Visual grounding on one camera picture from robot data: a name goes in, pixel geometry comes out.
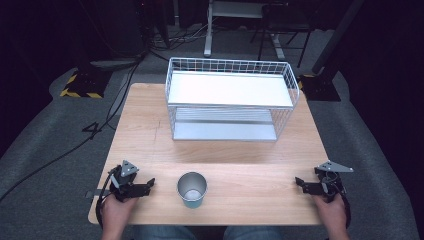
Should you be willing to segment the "black chair frame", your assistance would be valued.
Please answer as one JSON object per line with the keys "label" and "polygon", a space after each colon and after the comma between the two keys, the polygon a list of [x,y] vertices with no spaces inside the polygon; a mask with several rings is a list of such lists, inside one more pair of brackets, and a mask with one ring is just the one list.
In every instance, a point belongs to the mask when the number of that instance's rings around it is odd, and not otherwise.
{"label": "black chair frame", "polygon": [[[257,34],[260,34],[260,47],[257,60],[262,57],[265,37],[270,35],[272,40],[277,40],[280,34],[289,34],[290,38],[284,45],[277,46],[277,49],[295,49],[300,50],[300,56],[297,67],[300,67],[310,35],[313,31],[312,19],[314,13],[307,13],[301,2],[292,2],[291,0],[283,3],[268,3],[261,7],[261,19],[255,29],[251,40],[254,40]],[[301,46],[291,46],[293,39],[299,34],[305,34],[304,42]]]}

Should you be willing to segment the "person's leg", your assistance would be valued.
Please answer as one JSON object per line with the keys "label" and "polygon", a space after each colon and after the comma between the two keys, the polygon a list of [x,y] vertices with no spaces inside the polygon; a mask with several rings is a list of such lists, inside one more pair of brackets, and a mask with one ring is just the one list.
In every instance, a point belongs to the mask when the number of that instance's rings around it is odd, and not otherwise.
{"label": "person's leg", "polygon": [[282,240],[278,227],[272,226],[229,226],[223,240]]}
{"label": "person's leg", "polygon": [[197,240],[184,226],[137,225],[133,232],[135,240]]}

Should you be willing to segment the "dark slanted stand post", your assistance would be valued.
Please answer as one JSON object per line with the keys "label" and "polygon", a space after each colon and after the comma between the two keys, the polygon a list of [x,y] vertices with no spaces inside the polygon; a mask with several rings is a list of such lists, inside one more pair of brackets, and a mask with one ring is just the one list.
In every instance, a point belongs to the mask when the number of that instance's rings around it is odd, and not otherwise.
{"label": "dark slanted stand post", "polygon": [[313,65],[312,72],[314,74],[319,74],[321,70],[324,68],[326,62],[329,60],[331,56],[331,53],[336,48],[343,34],[347,31],[348,27],[354,20],[355,16],[357,15],[364,1],[365,0],[353,0],[353,2],[350,4],[346,13],[344,14],[343,18],[341,19],[340,23],[335,29],[335,32],[333,33],[332,37],[330,38],[327,45],[325,46],[320,56],[318,57],[317,61]]}

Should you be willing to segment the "person's right leg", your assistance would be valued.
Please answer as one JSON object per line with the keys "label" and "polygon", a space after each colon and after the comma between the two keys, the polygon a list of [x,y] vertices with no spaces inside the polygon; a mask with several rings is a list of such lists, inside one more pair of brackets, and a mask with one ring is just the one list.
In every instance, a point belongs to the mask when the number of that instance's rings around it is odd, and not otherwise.
{"label": "person's right leg", "polygon": [[272,226],[229,226],[223,240],[282,240],[278,227]]}

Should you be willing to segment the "white desk frame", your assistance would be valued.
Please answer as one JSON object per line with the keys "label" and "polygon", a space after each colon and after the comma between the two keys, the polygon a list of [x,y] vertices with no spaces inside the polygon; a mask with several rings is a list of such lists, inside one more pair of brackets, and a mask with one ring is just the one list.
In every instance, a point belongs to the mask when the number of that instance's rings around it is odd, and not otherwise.
{"label": "white desk frame", "polygon": [[207,32],[203,55],[212,55],[213,39],[213,18],[214,17],[234,17],[260,19],[262,17],[261,8],[263,3],[235,2],[231,0],[208,0],[207,9]]}

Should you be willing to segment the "white wire shelf rack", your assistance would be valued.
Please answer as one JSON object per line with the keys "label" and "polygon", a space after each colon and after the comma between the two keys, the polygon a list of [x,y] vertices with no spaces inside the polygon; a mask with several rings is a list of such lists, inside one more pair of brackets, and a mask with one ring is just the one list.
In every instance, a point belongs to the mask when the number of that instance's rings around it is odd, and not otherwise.
{"label": "white wire shelf rack", "polygon": [[276,141],[299,95],[286,62],[173,57],[168,63],[174,140]]}

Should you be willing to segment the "person's right hand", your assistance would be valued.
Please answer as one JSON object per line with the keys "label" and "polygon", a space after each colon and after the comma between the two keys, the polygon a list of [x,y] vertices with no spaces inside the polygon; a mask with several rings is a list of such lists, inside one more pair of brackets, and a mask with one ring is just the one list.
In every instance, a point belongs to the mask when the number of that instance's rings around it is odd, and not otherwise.
{"label": "person's right hand", "polygon": [[339,234],[346,232],[347,216],[345,204],[340,194],[337,194],[331,202],[325,202],[320,196],[313,196],[312,199],[328,233]]}

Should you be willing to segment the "person's left hand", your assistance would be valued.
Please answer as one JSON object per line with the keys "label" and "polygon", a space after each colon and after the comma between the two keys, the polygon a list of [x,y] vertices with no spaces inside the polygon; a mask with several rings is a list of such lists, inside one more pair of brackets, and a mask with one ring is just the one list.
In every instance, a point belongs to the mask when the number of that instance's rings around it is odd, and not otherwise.
{"label": "person's left hand", "polygon": [[109,195],[105,199],[101,210],[103,232],[123,234],[132,209],[135,207],[137,201],[137,198],[130,198],[125,202],[120,202],[115,198],[114,195]]}

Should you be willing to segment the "black yellow-striped base plate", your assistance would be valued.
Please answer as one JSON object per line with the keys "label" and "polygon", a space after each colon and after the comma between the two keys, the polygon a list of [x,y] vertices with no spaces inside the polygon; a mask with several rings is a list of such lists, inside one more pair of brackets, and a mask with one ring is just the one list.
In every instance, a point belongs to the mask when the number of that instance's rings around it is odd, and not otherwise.
{"label": "black yellow-striped base plate", "polygon": [[110,71],[84,72],[76,70],[68,79],[60,96],[101,99],[104,97],[111,76]]}
{"label": "black yellow-striped base plate", "polygon": [[332,81],[322,80],[320,76],[302,74],[297,77],[297,82],[307,100],[340,101],[340,96]]}

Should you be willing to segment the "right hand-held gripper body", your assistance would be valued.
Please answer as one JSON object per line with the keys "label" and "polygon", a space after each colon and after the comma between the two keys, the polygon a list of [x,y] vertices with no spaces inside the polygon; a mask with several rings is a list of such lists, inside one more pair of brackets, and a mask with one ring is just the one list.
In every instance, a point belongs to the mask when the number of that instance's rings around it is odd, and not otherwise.
{"label": "right hand-held gripper body", "polygon": [[328,160],[314,168],[315,174],[322,185],[324,196],[328,202],[332,202],[337,194],[346,195],[346,188],[343,186],[341,173],[353,173],[351,167],[343,166]]}

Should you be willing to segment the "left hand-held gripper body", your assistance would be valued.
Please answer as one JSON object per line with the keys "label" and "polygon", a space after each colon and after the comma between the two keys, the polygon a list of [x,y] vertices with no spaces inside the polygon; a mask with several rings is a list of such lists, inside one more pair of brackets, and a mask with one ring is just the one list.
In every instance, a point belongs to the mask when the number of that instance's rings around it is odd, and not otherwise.
{"label": "left hand-held gripper body", "polygon": [[121,165],[111,171],[109,190],[118,201],[124,202],[126,199],[130,199],[129,192],[137,189],[134,186],[134,179],[138,171],[139,168],[127,160],[123,160]]}

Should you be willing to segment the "person's left leg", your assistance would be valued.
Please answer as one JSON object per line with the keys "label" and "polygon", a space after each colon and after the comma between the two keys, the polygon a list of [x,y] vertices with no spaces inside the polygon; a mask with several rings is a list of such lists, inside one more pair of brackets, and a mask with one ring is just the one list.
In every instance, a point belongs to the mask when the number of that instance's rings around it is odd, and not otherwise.
{"label": "person's left leg", "polygon": [[137,225],[133,232],[135,240],[197,240],[184,226]]}

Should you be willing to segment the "metal cup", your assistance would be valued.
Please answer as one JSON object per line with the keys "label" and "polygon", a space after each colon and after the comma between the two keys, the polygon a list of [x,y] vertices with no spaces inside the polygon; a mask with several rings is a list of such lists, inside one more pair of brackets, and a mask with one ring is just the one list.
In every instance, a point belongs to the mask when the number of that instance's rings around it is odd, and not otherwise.
{"label": "metal cup", "polygon": [[178,195],[184,205],[191,209],[201,206],[207,190],[207,180],[198,172],[187,172],[177,182]]}

